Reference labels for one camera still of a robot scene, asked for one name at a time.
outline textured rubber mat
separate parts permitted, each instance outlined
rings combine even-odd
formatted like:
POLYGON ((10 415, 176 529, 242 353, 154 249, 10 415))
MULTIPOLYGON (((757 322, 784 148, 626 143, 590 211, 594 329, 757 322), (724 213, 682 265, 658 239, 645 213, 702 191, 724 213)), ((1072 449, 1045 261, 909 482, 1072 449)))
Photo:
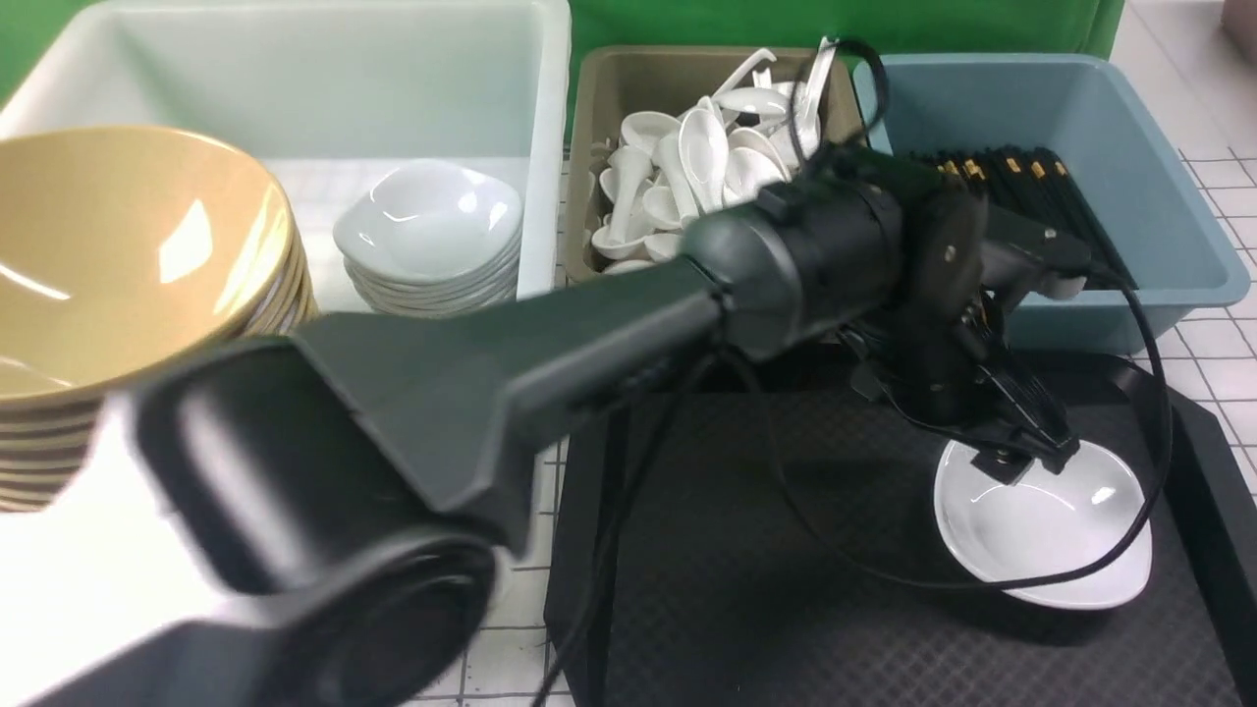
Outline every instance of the textured rubber mat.
MULTIPOLYGON (((938 540, 944 440, 841 390, 771 396, 807 509, 856 556, 969 579, 938 540)), ((652 404, 634 414, 630 462, 652 404)), ((1072 411, 1145 479, 1125 406, 1072 411)), ((1213 707, 1241 704, 1174 518, 1153 518, 1148 589, 1105 613, 1002 594, 941 595, 854 574, 789 516, 754 399, 706 395, 678 419, 621 540, 606 707, 1213 707)))

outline light blue plastic bin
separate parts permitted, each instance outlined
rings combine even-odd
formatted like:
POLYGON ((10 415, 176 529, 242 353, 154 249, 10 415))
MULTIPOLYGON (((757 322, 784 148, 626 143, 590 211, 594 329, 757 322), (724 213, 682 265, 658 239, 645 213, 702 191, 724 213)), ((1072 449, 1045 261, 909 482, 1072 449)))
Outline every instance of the light blue plastic bin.
MULTIPOLYGON (((885 57, 886 122, 879 151, 938 152, 1013 145, 1062 157, 1131 276, 1160 336, 1188 312, 1226 307, 1248 293, 1248 272, 1178 155, 1126 78, 1107 62, 1055 54, 885 57)), ((855 72, 865 120, 875 93, 855 72)), ((1139 330, 1119 292, 1066 302, 1031 296, 1009 321, 1022 348, 1131 353, 1139 330)))

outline white plastic container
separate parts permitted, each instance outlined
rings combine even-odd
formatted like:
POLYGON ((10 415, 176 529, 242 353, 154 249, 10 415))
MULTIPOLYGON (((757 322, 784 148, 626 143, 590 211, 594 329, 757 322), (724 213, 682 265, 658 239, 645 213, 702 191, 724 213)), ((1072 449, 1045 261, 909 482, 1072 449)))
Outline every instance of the white plastic container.
POLYGON ((109 0, 0 112, 0 138, 157 123, 265 162, 297 211, 323 311, 366 311, 332 224, 415 157, 524 198, 519 296, 554 279, 571 18, 566 0, 109 0))

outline stack of white dishes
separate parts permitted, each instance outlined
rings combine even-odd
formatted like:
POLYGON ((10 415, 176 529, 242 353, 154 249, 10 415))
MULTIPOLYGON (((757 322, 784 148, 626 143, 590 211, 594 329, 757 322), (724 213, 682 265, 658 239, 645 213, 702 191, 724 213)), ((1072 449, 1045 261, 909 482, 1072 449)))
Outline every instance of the stack of white dishes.
POLYGON ((507 182, 415 160, 381 180, 332 233, 373 309, 440 318, 515 297, 523 214, 507 182))

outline black cable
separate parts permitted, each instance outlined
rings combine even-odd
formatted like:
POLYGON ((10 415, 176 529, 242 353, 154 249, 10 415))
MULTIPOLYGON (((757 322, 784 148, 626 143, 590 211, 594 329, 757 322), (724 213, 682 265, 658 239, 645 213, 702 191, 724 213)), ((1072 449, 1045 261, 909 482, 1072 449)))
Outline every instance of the black cable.
POLYGON ((546 677, 542 679, 542 684, 537 688, 537 693, 533 697, 532 707, 546 706, 546 699, 549 698, 551 691, 554 689, 558 677, 563 674, 567 662, 572 659, 572 652, 576 649, 577 643, 590 630, 590 623, 593 621, 593 608, 601 603, 607 590, 607 579, 612 566, 611 560, 618 545, 620 532, 623 530, 625 522, 627 522, 628 515, 637 502, 637 496, 641 493, 646 478, 655 465, 655 459, 664 447, 664 440, 667 439, 667 431, 672 428, 672 421, 676 419, 681 403, 686 396, 698 390, 698 386, 706 377, 708 372, 711 371, 715 362, 716 357, 708 355, 690 367, 681 385, 669 398, 667 405, 664 408, 664 414, 659 418, 655 428, 650 430, 650 435, 646 438, 646 447, 637 463, 637 469, 626 481, 620 499, 611 509, 611 518, 607 521, 606 532, 603 532, 602 540, 593 551, 593 572, 590 577, 590 584, 586 585, 585 593, 581 595, 581 601, 577 604, 576 619, 572 623, 572 628, 556 644, 554 662, 546 671, 546 677))
POLYGON ((1038 577, 1024 577, 1017 580, 1004 580, 993 582, 921 581, 894 575, 891 572, 886 572, 876 567, 865 565, 864 562, 848 555, 841 547, 837 547, 828 538, 826 538, 825 535, 817 528, 817 526, 807 517, 807 513, 803 512, 797 498, 794 497, 793 491, 789 487, 789 482, 786 478, 786 469, 782 464, 781 448, 777 442, 777 433, 773 426, 772 410, 768 408, 768 399, 767 395, 764 394, 764 389, 760 385, 759 379, 755 375, 755 371, 750 366, 750 364, 740 355, 735 355, 733 352, 727 351, 723 353, 722 359, 729 366, 732 366, 733 370, 738 374, 738 376, 742 379, 742 382, 745 385, 748 392, 750 392, 759 400, 760 414, 763 416, 763 424, 764 424, 764 433, 768 443, 768 457, 769 457, 772 474, 774 477, 774 481, 777 482, 782 497, 786 501, 786 504, 789 506, 791 512, 793 513, 794 518, 798 520, 798 522, 803 526, 803 530, 807 531, 807 533, 812 536, 812 538, 820 542, 823 547, 826 547, 832 555, 835 555, 843 564, 850 565, 865 574, 872 575, 875 577, 879 577, 881 580, 892 584, 906 585, 916 589, 941 590, 941 591, 975 591, 975 590, 1007 591, 1012 589, 1029 589, 1035 586, 1061 584, 1099 572, 1100 570, 1107 567, 1114 561, 1116 561, 1117 557, 1121 557, 1121 555, 1126 552, 1126 550, 1130 548, 1130 546, 1135 542, 1135 538, 1139 537, 1139 533, 1143 532, 1144 525, 1146 525, 1148 518, 1153 512, 1153 508, 1155 507, 1158 499, 1161 496, 1161 491, 1165 488, 1165 481, 1169 477, 1170 460, 1174 449, 1174 438, 1173 438, 1174 414, 1170 404, 1169 382, 1166 382, 1165 380, 1165 369, 1161 366, 1161 355, 1160 351, 1158 351, 1156 348, 1156 337, 1153 335, 1153 328, 1148 323, 1148 316, 1144 313, 1144 307, 1139 303, 1138 296, 1135 294, 1130 284, 1126 283, 1126 281, 1124 281, 1123 278, 1115 276, 1109 270, 1096 272, 1094 273, 1094 277, 1096 279, 1106 281, 1114 284, 1117 289, 1121 291, 1123 296, 1126 298, 1126 303, 1130 306, 1130 312, 1135 318, 1136 326, 1139 327, 1139 333, 1144 340, 1144 345, 1148 347, 1148 357, 1153 367, 1153 377, 1156 380, 1156 386, 1160 390, 1159 413, 1160 413, 1161 425, 1164 428, 1161 430, 1163 437, 1161 437, 1160 454, 1158 454, 1156 463, 1154 465, 1155 479, 1153 482, 1153 486, 1148 491, 1144 499, 1144 504, 1140 507, 1139 513, 1135 515, 1135 521, 1130 525, 1130 528, 1121 537, 1121 540, 1112 546, 1111 550, 1105 552, 1104 556, 1101 556, 1099 560, 1084 567, 1079 567, 1076 570, 1070 570, 1066 572, 1057 572, 1053 575, 1045 575, 1038 577))
POLYGON ((799 166, 807 167, 810 164, 808 156, 803 151, 803 143, 799 140, 798 132, 798 96, 799 87, 806 83, 807 74, 811 72, 812 64, 821 58, 825 52, 833 52, 836 55, 842 57, 843 54, 850 54, 864 59, 869 64, 869 69, 872 72, 872 86, 874 96, 877 99, 877 106, 874 108, 872 117, 867 121, 861 121, 860 127, 851 132, 851 135, 843 137, 837 146, 843 147, 852 145, 860 140, 869 137, 869 132, 877 127, 886 120, 886 108, 890 103, 890 75, 886 73, 886 65, 881 62, 881 54, 874 49, 869 43, 860 39, 840 39, 826 44, 817 49, 816 55, 811 62, 804 62, 799 65, 798 72, 794 75, 794 86, 791 88, 789 101, 786 106, 786 130, 789 131, 791 147, 794 148, 794 157, 798 160, 799 166))

